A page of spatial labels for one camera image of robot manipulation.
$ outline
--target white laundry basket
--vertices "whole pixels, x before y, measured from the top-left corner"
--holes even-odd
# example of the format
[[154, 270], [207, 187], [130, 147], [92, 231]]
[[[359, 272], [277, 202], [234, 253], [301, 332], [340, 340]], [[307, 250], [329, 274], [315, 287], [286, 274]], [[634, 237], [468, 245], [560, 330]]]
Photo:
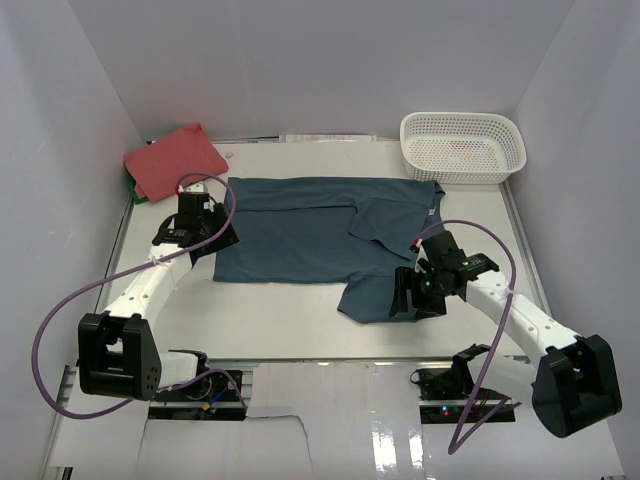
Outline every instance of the white laundry basket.
[[407, 173], [420, 181], [501, 183], [527, 161], [514, 123], [488, 113], [412, 113], [400, 145]]

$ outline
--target basket rim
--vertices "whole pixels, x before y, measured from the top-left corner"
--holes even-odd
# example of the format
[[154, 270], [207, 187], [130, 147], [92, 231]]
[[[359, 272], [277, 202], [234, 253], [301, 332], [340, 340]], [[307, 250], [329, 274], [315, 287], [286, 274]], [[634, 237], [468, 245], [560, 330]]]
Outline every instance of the basket rim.
[[[414, 117], [421, 115], [421, 116], [435, 116], [435, 115], [450, 115], [452, 117], [458, 117], [458, 118], [492, 118], [495, 120], [499, 120], [501, 123], [503, 123], [510, 131], [511, 135], [513, 135], [513, 139], [516, 143], [516, 149], [518, 151], [518, 158], [519, 158], [519, 162], [518, 162], [518, 166], [512, 169], [506, 169], [506, 170], [500, 170], [498, 172], [488, 172], [486, 170], [465, 170], [465, 171], [459, 171], [459, 170], [441, 170], [441, 169], [437, 169], [437, 168], [433, 168], [430, 170], [426, 170], [422, 167], [417, 166], [416, 164], [414, 164], [410, 158], [410, 155], [408, 154], [408, 152], [406, 151], [406, 142], [405, 142], [405, 134], [404, 134], [404, 130], [405, 130], [405, 125], [409, 120], [412, 120]], [[402, 156], [404, 157], [405, 162], [407, 162], [409, 165], [411, 165], [414, 168], [417, 168], [418, 170], [423, 170], [423, 171], [427, 171], [427, 172], [442, 172], [442, 173], [462, 173], [462, 174], [491, 174], [491, 173], [495, 173], [496, 175], [501, 175], [501, 174], [512, 174], [515, 172], [518, 172], [520, 170], [522, 170], [522, 168], [525, 166], [525, 164], [527, 163], [527, 151], [524, 145], [524, 140], [522, 139], [522, 134], [520, 133], [520, 130], [518, 129], [518, 126], [513, 123], [510, 119], [508, 119], [505, 116], [502, 115], [498, 115], [497, 113], [481, 113], [481, 112], [413, 112], [410, 113], [409, 115], [407, 115], [406, 117], [404, 117], [402, 119], [402, 122], [400, 123], [400, 148], [402, 150]]]

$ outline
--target garment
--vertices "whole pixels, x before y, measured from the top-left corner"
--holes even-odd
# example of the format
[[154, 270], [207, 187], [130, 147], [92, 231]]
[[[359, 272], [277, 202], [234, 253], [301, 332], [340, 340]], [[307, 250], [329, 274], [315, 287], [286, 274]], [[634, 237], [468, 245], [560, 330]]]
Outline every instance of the garment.
[[[440, 221], [436, 182], [310, 177], [229, 180], [240, 242], [218, 252], [214, 280], [347, 282], [338, 309], [360, 323], [389, 318], [394, 274], [416, 235]], [[225, 198], [227, 211], [229, 195]]]

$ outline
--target gray wall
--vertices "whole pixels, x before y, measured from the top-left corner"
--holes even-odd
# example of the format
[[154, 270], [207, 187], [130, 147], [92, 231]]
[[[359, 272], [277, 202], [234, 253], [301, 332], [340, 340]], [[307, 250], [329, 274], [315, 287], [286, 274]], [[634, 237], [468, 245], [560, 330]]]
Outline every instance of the gray wall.
[[69, 0], [146, 139], [511, 115], [573, 0]]
[[640, 1], [577, 0], [515, 118], [529, 163], [513, 190], [549, 303], [611, 343], [624, 409], [609, 424], [640, 478]]
[[[0, 478], [37, 478], [53, 411], [29, 354], [66, 293], [104, 276], [127, 192], [133, 124], [65, 0], [0, 2]], [[90, 294], [64, 309], [40, 355], [50, 391], [77, 358]]]

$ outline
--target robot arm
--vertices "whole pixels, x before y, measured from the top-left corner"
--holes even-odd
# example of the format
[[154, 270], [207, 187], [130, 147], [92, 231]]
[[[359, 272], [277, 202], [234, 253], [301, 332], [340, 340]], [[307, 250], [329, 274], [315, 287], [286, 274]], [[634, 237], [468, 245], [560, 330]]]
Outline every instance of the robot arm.
[[[417, 318], [446, 313], [444, 298], [458, 295], [500, 322], [510, 292], [494, 262], [482, 254], [467, 257], [446, 231], [423, 240], [414, 251], [414, 269], [396, 269], [391, 316], [408, 311], [411, 291]], [[598, 335], [583, 338], [524, 295], [513, 297], [505, 332], [531, 363], [495, 355], [482, 386], [532, 406], [542, 424], [561, 438], [618, 413], [622, 401], [607, 342]], [[488, 351], [473, 345], [453, 357], [447, 375], [462, 392], [472, 390]]]
[[87, 314], [78, 325], [83, 392], [149, 400], [159, 388], [186, 382], [204, 369], [206, 355], [202, 353], [159, 354], [153, 330], [169, 295], [196, 261], [233, 245], [238, 237], [229, 225], [205, 247], [170, 260], [163, 258], [211, 238], [226, 220], [224, 207], [210, 200], [202, 184], [179, 194], [178, 213], [163, 222], [153, 239], [147, 261], [155, 265], [138, 273], [102, 313]]

